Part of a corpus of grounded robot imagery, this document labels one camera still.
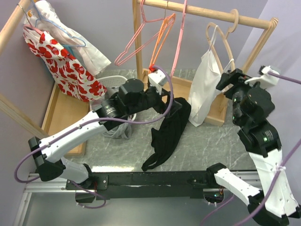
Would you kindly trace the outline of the thin pink wire hanger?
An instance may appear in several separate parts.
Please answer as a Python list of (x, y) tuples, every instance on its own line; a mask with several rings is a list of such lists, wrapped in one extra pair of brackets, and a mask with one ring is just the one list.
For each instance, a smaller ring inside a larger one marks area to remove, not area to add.
[(141, 0), (139, 3), (137, 0), (132, 1), (133, 8), (133, 19), (134, 19), (134, 35), (125, 46), (123, 52), (121, 52), (114, 61), (116, 66), (123, 65), (133, 56), (136, 56), (140, 53), (147, 45), (149, 45), (155, 38), (159, 36), (159, 32), (153, 35), (146, 43), (142, 44), (142, 31), (145, 28), (146, 24), (151, 24), (155, 22), (167, 22), (167, 26), (173, 26), (176, 18), (176, 14), (173, 13), (168, 16), (161, 18), (148, 20), (144, 12), (144, 0)]

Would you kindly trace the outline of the grey tank top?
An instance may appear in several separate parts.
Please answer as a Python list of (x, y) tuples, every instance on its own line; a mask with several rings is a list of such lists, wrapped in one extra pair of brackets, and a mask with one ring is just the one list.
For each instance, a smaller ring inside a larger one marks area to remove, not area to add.
[[(104, 99), (109, 99), (117, 91), (117, 88), (107, 87), (107, 92), (105, 93)], [(129, 123), (123, 123), (107, 132), (104, 132), (103, 135), (109, 138), (130, 139), (132, 135), (132, 128)]]

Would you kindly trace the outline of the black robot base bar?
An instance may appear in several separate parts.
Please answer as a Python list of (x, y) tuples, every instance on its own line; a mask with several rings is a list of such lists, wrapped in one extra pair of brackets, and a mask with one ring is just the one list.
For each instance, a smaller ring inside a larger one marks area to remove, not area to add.
[(217, 163), (207, 170), (147, 171), (147, 172), (93, 172), (84, 189), (96, 191), (105, 198), (159, 198), (190, 197), (202, 199), (204, 190), (217, 190), (214, 173), (225, 167)]

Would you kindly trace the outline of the orange plastic hanger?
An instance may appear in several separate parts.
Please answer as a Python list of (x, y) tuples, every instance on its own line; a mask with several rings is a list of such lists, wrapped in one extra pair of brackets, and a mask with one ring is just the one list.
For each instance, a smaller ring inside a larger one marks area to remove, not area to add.
[(157, 58), (160, 54), (160, 51), (161, 51), (161, 49), (162, 49), (169, 33), (170, 33), (170, 30), (172, 29), (172, 27), (175, 23), (175, 18), (176, 18), (175, 13), (173, 13), (169, 16), (166, 16), (166, 12), (165, 12), (165, 17), (163, 19), (160, 30), (158, 32), (158, 37), (157, 37), (157, 40), (156, 40), (156, 43), (155, 43), (155, 46), (154, 46), (154, 50), (153, 50), (153, 53), (152, 53), (152, 57), (151, 57), (151, 60), (150, 60), (148, 73), (152, 72), (152, 67), (155, 64), (155, 62), (156, 62), (156, 60), (157, 60)]

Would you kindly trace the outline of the white sheer tank top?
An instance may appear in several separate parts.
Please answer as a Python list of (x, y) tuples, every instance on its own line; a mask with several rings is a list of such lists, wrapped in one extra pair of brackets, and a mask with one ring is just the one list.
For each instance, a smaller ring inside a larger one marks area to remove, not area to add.
[[(209, 28), (209, 37), (212, 38), (211, 44), (215, 44), (218, 33), (213, 27)], [(219, 68), (213, 52), (207, 49), (206, 53), (201, 57), (200, 65), (198, 66), (193, 78), (188, 103), (191, 105), (191, 113), (189, 122), (195, 126), (200, 126), (210, 111), (210, 107), (214, 99), (221, 91), (216, 89), (216, 85), (221, 79), (221, 74), (230, 69), (230, 61), (219, 72)]]

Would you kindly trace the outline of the pink plastic hanger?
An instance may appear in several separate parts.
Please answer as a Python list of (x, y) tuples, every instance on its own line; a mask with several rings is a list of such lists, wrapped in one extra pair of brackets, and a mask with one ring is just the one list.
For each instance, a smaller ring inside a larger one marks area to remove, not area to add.
[(172, 69), (171, 69), (171, 73), (170, 73), (170, 77), (173, 77), (176, 66), (177, 66), (177, 62), (178, 62), (178, 58), (179, 58), (179, 54), (180, 54), (180, 49), (181, 49), (181, 43), (182, 43), (182, 37), (183, 37), (183, 32), (184, 32), (184, 24), (185, 24), (185, 16), (186, 16), (186, 7), (187, 7), (187, 0), (184, 1), (183, 4), (183, 10), (182, 10), (182, 22), (181, 22), (181, 27), (180, 27), (180, 31), (179, 31), (179, 37), (178, 37), (178, 42), (177, 42), (177, 48), (176, 48), (176, 52), (175, 52), (175, 56), (174, 56), (174, 61), (173, 61), (173, 65), (172, 65)]

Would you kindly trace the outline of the beige wooden hanger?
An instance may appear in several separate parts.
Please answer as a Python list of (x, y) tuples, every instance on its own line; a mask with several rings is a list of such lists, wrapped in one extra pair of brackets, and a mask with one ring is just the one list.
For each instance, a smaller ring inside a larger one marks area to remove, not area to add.
[(226, 34), (224, 34), (223, 31), (219, 28), (219, 26), (216, 25), (215, 23), (209, 22), (206, 26), (206, 38), (207, 38), (207, 41), (209, 44), (209, 49), (213, 52), (213, 55), (215, 57), (215, 60), (217, 62), (218, 68), (219, 68), (219, 72), (222, 72), (223, 67), (222, 67), (221, 61), (218, 57), (218, 54), (215, 50), (214, 44), (211, 44), (212, 38), (209, 37), (209, 28), (213, 27), (215, 32), (217, 32), (220, 35), (220, 37), (223, 41), (223, 44), (225, 46), (225, 49), (227, 51), (228, 58), (229, 58), (229, 60), (231, 60), (230, 61), (230, 69), (234, 70), (235, 69), (234, 58), (233, 58), (233, 54), (232, 54), (232, 51), (231, 51), (231, 48), (230, 48), (227, 38), (228, 38), (229, 34), (233, 33), (238, 26), (239, 13), (238, 13), (237, 9), (232, 9), (230, 13), (234, 16), (234, 22), (233, 22), (233, 25), (228, 28)]

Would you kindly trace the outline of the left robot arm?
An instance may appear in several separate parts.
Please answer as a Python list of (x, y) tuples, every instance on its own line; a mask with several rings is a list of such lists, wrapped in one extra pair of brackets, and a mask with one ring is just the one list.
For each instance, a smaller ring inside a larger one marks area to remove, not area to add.
[(174, 101), (169, 78), (149, 81), (150, 86), (144, 90), (142, 81), (129, 79), (109, 99), (102, 101), (98, 109), (90, 111), (70, 127), (44, 139), (31, 138), (28, 143), (40, 179), (65, 178), (83, 189), (91, 188), (94, 177), (90, 167), (66, 159), (65, 154), (98, 133), (130, 123), (130, 115), (153, 108), (166, 117), (180, 107), (180, 103)]

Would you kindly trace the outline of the black tank top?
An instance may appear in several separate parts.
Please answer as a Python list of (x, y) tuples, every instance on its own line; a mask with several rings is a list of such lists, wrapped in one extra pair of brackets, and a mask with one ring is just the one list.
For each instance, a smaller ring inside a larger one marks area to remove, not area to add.
[(142, 171), (152, 170), (165, 163), (175, 151), (191, 113), (191, 105), (183, 97), (174, 99), (182, 106), (171, 117), (165, 118), (158, 130), (152, 128), (152, 154), (143, 164)]

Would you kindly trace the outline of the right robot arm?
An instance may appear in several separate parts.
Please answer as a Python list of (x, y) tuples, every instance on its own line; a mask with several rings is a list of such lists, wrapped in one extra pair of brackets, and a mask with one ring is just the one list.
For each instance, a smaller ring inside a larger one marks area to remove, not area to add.
[(261, 226), (287, 226), (289, 218), (301, 216), (285, 172), (289, 157), (283, 156), (279, 134), (267, 120), (275, 109), (268, 88), (280, 79), (276, 70), (262, 66), (258, 77), (249, 77), (240, 69), (225, 72), (216, 86), (232, 100), (232, 121), (240, 128), (238, 136), (255, 164), (261, 188), (246, 183), (221, 163), (207, 168), (206, 182), (232, 192)]

